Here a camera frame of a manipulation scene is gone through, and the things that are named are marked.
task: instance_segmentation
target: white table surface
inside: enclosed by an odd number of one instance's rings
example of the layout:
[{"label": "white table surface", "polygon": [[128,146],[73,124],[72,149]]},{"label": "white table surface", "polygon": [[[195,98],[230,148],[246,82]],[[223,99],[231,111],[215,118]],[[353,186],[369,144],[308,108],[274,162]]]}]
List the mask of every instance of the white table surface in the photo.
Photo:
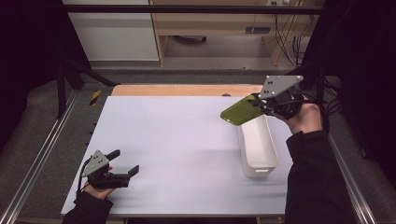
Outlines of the white table surface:
[{"label": "white table surface", "polygon": [[[279,165],[264,179],[242,170],[236,127],[219,117],[241,97],[109,96],[84,161],[108,154],[113,174],[140,165],[129,188],[116,189],[110,214],[120,217],[227,217],[284,214],[291,158],[287,125],[268,118]],[[62,214],[74,208],[73,186]]]}]

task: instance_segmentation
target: aluminum rail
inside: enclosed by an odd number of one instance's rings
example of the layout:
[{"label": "aluminum rail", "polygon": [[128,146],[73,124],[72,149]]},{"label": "aluminum rail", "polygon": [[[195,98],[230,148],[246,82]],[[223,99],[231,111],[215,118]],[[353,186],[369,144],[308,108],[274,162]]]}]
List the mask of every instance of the aluminum rail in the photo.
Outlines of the aluminum rail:
[{"label": "aluminum rail", "polygon": [[355,181],[352,173],[350,172],[349,168],[347,167],[347,163],[344,161],[343,157],[341,156],[340,150],[338,146],[335,144],[332,135],[329,134],[329,140],[332,144],[332,149],[334,151],[335,158],[340,165],[341,172],[343,173],[344,179],[346,181],[346,188],[349,193],[349,197],[352,201],[353,207],[355,208],[356,214],[358,215],[361,224],[376,224],[375,217],[367,204],[366,200],[364,199],[363,194],[361,193],[361,189],[359,188],[358,184]]},{"label": "aluminum rail", "polygon": [[324,7],[182,6],[182,5],[42,5],[50,11],[82,13],[210,13],[323,15],[338,12]]},{"label": "aluminum rail", "polygon": [[18,214],[20,213],[30,191],[37,181],[41,170],[43,169],[44,164],[46,163],[46,160],[56,143],[56,140],[58,139],[71,111],[73,110],[78,95],[79,91],[72,91],[68,100],[68,107],[66,108],[64,115],[55,121],[46,141],[44,142],[35,158],[35,161],[30,167],[29,172],[26,174],[26,177],[23,179],[20,187],[7,206],[6,210],[0,216],[1,224],[13,224],[17,220]]}]

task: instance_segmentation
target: gray floor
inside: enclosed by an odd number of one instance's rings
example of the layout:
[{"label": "gray floor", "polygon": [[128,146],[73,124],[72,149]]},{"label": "gray floor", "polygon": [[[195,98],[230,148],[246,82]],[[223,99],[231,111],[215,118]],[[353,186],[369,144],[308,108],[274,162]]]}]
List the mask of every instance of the gray floor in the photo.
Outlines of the gray floor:
[{"label": "gray floor", "polygon": [[[292,69],[292,64],[284,63],[281,67],[271,65],[260,38],[209,36],[206,43],[171,38],[163,67],[152,63],[125,63],[122,64],[124,69],[111,63],[97,63],[95,67],[104,76],[122,83],[262,84],[264,76],[281,75]],[[87,84],[79,92],[71,116],[29,194],[19,220],[44,223],[42,220],[48,219],[49,223],[56,223],[55,220],[62,218],[60,211],[65,194],[90,142],[94,124],[99,119],[106,96],[112,90],[90,78],[84,79]],[[102,91],[98,102],[96,105],[89,105],[96,90]],[[55,122],[56,114],[55,82],[30,92],[21,122],[0,152],[1,213],[12,200],[34,162]],[[396,223],[394,188],[375,161],[361,157],[359,145],[343,115],[332,115],[331,125],[332,136],[377,222]],[[271,218],[262,223],[277,223],[276,217]]]}]

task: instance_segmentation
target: black sleeve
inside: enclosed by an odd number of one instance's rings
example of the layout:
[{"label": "black sleeve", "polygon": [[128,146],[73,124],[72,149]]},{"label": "black sleeve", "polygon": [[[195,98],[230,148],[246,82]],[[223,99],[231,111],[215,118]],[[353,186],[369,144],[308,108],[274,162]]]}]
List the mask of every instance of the black sleeve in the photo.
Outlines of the black sleeve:
[{"label": "black sleeve", "polygon": [[288,179],[286,223],[357,223],[327,134],[300,132],[287,144],[293,165]]},{"label": "black sleeve", "polygon": [[81,192],[76,200],[76,207],[64,216],[63,224],[106,224],[108,213],[113,203],[97,199],[86,192]]}]

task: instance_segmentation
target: green phone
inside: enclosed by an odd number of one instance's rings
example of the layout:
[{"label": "green phone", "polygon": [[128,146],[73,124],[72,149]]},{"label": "green phone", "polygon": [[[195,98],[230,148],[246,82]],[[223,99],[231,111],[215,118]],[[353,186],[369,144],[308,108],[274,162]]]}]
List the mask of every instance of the green phone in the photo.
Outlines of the green phone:
[{"label": "green phone", "polygon": [[255,97],[253,95],[249,95],[243,98],[221,112],[220,117],[233,125],[239,126],[250,121],[251,119],[261,116],[261,109],[259,107],[253,106],[249,102],[250,100],[255,100]]}]

